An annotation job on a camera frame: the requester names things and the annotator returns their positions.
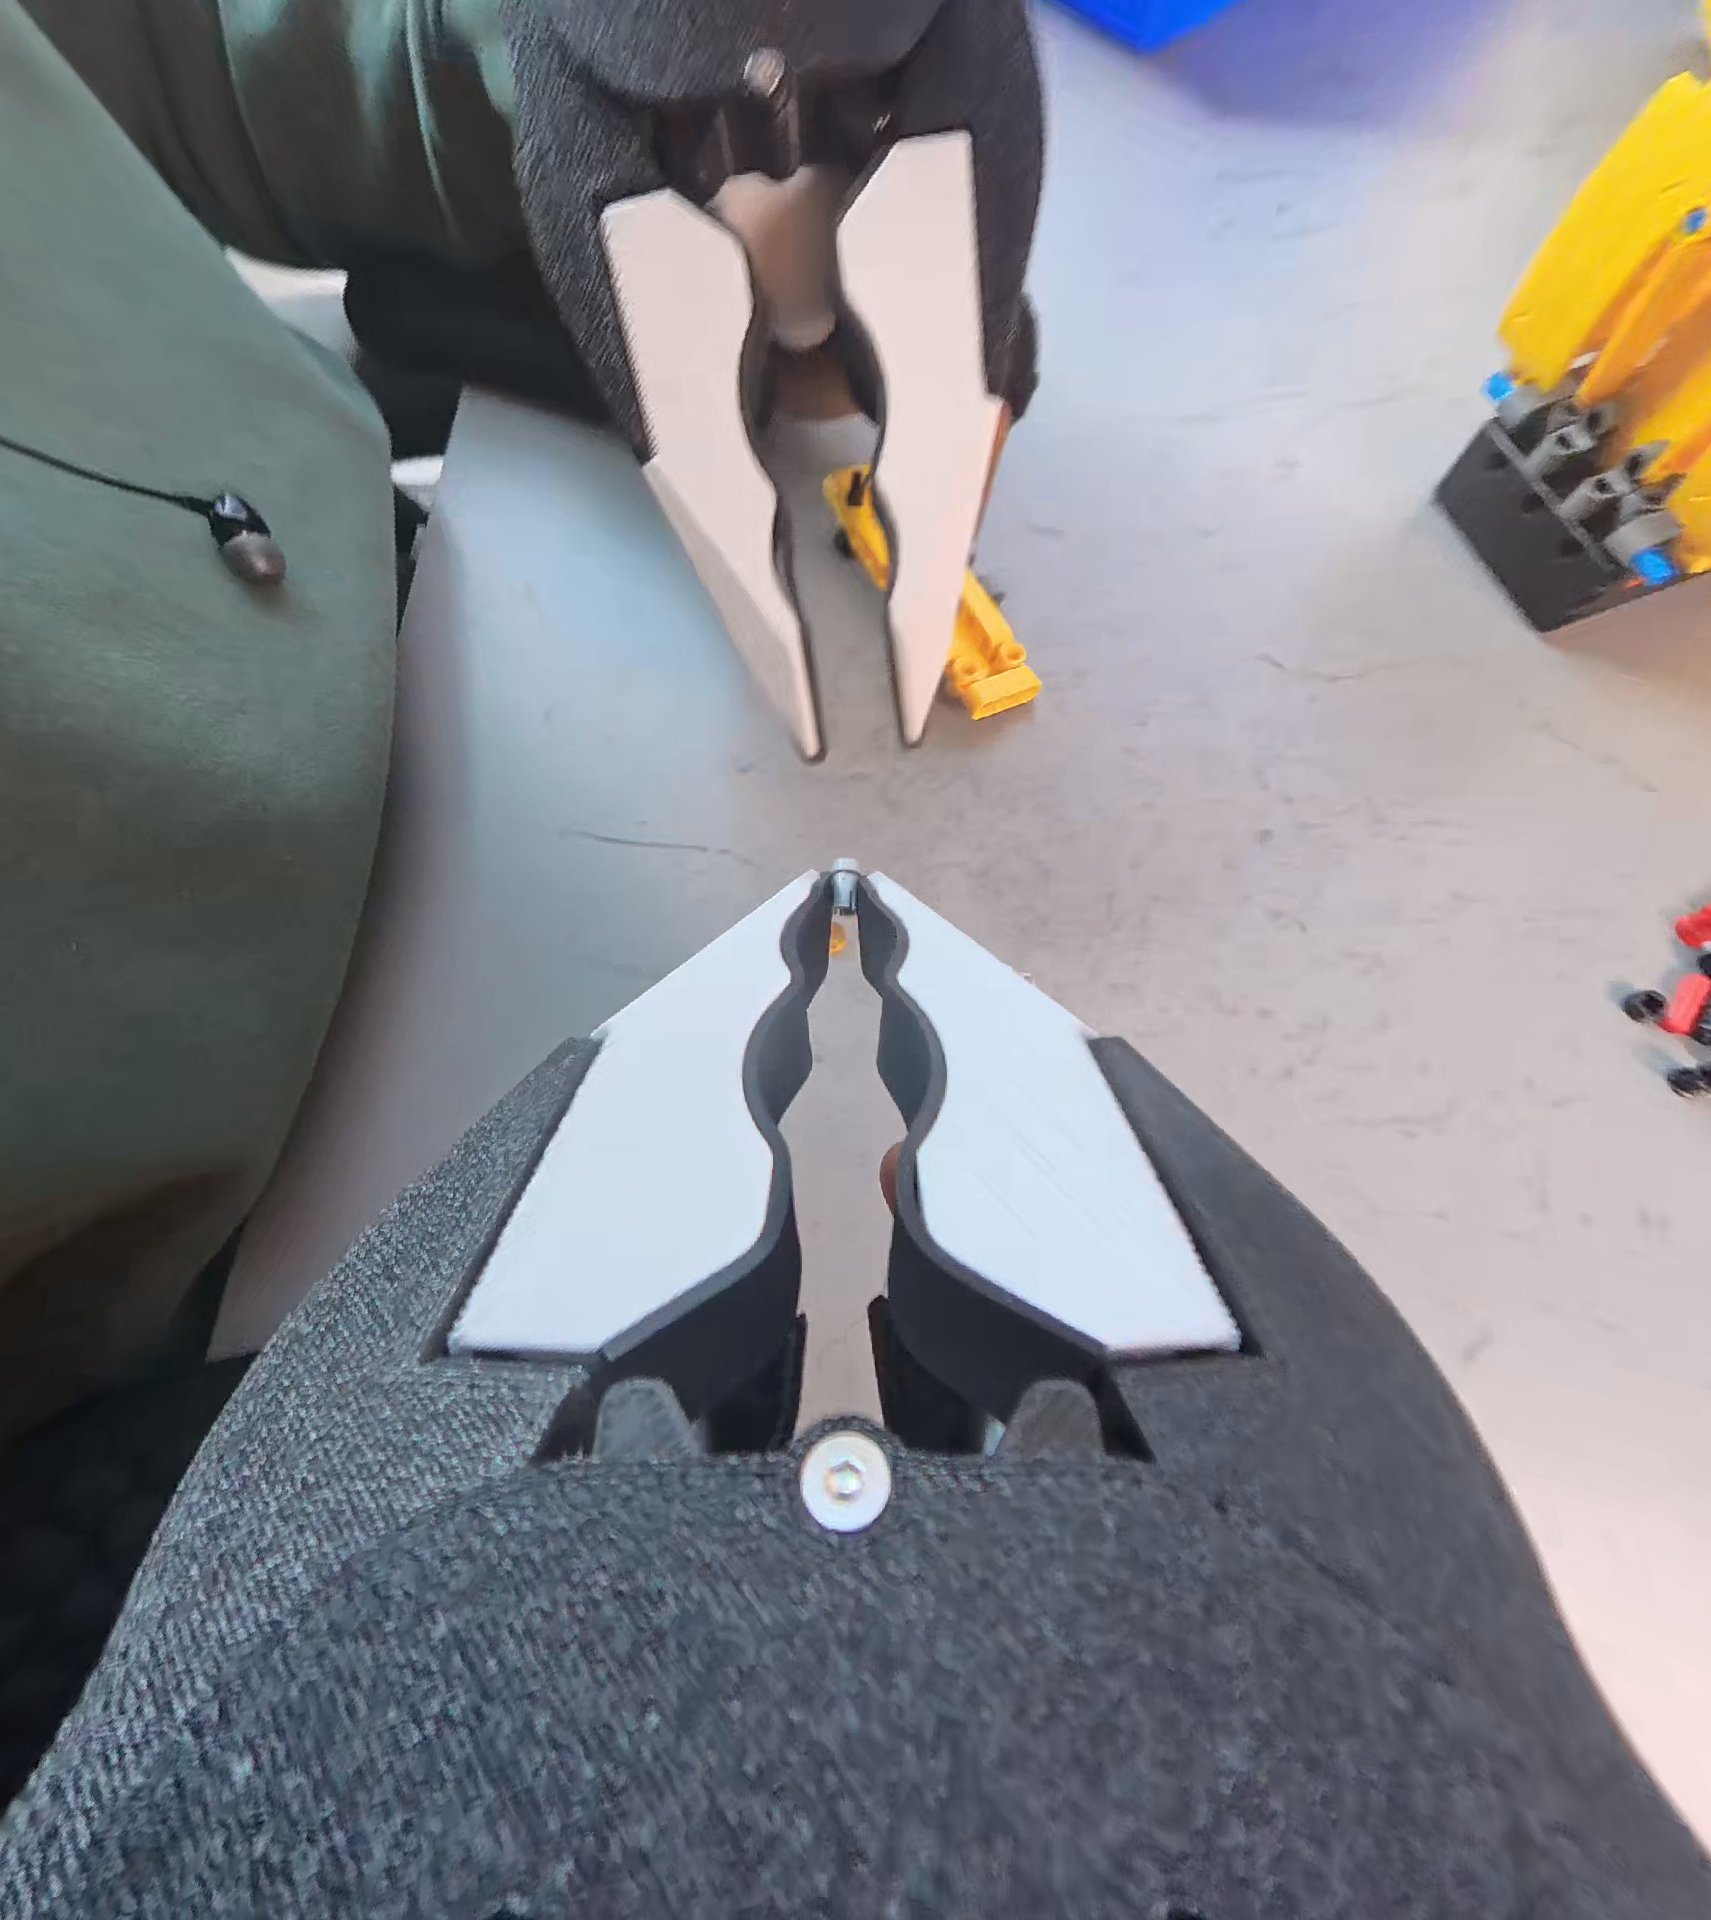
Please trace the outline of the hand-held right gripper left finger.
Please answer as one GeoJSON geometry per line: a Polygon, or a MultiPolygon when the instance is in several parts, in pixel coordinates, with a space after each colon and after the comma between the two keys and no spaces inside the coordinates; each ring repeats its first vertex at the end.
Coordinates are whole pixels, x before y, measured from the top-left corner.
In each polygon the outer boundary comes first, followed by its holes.
{"type": "Polygon", "coordinates": [[[614,1012],[452,1316],[452,1358],[660,1380],[714,1451],[799,1425],[780,1121],[814,1070],[835,884],[807,869],[614,1012]]]}

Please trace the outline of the blue plastic bin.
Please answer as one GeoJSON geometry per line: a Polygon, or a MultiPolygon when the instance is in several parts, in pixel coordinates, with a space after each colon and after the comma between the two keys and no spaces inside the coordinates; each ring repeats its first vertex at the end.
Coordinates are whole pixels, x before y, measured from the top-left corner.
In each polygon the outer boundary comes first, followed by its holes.
{"type": "Polygon", "coordinates": [[[1162,52],[1175,45],[1182,35],[1196,33],[1206,24],[1215,24],[1234,10],[1228,0],[1153,0],[1153,2],[1095,2],[1072,0],[1054,2],[1070,18],[1087,24],[1089,30],[1109,35],[1113,45],[1128,48],[1131,52],[1162,52]]]}

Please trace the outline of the person's green sweatshirt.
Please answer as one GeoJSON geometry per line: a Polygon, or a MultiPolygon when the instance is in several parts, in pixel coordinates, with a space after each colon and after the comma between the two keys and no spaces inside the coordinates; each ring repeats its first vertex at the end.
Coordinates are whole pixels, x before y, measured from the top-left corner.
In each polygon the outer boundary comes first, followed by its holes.
{"type": "Polygon", "coordinates": [[[337,1009],[380,417],[0,2],[0,1441],[154,1369],[337,1009]]]}

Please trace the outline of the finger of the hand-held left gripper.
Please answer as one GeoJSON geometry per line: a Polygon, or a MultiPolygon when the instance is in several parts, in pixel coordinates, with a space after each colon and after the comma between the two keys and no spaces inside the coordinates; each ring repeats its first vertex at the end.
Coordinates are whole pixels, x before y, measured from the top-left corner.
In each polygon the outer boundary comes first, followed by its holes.
{"type": "Polygon", "coordinates": [[[869,472],[889,543],[900,733],[916,749],[942,688],[1006,406],[985,363],[975,154],[963,129],[889,144],[836,226],[844,319],[876,370],[869,472]]]}
{"type": "Polygon", "coordinates": [[[802,760],[824,750],[780,491],[746,366],[767,345],[742,238],[664,186],[611,202],[602,248],[645,426],[642,473],[802,760]]]}

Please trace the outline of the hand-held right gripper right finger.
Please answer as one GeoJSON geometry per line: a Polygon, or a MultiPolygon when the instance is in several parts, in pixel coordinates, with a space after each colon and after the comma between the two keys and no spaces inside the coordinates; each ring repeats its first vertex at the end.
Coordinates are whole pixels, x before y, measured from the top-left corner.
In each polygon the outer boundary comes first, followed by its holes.
{"type": "Polygon", "coordinates": [[[1101,1036],[888,874],[858,874],[876,1065],[900,1111],[888,1289],[869,1339],[914,1451],[1153,1451],[1123,1376],[1238,1358],[1241,1321],[1101,1036]]]}

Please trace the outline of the yellow lego panel piece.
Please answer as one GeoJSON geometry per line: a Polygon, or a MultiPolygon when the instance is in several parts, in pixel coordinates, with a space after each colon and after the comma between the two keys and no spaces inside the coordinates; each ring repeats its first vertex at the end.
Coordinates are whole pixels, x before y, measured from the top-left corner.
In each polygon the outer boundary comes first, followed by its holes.
{"type": "MultiPolygon", "coordinates": [[[[869,497],[869,466],[832,469],[823,481],[823,500],[844,520],[858,548],[852,560],[873,590],[894,590],[894,554],[880,516],[869,497]]],[[[1025,644],[1014,635],[1003,599],[975,574],[963,578],[955,635],[942,669],[942,691],[972,721],[986,721],[1041,697],[1041,678],[1025,644]]]]}

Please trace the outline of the yellow lego vehicle model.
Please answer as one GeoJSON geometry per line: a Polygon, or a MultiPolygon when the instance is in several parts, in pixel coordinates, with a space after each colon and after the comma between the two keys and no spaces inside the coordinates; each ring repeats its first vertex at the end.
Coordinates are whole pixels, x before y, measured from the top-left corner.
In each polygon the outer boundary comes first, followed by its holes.
{"type": "Polygon", "coordinates": [[[1592,170],[1499,345],[1436,500],[1519,618],[1550,635],[1711,578],[1711,64],[1592,170]]]}

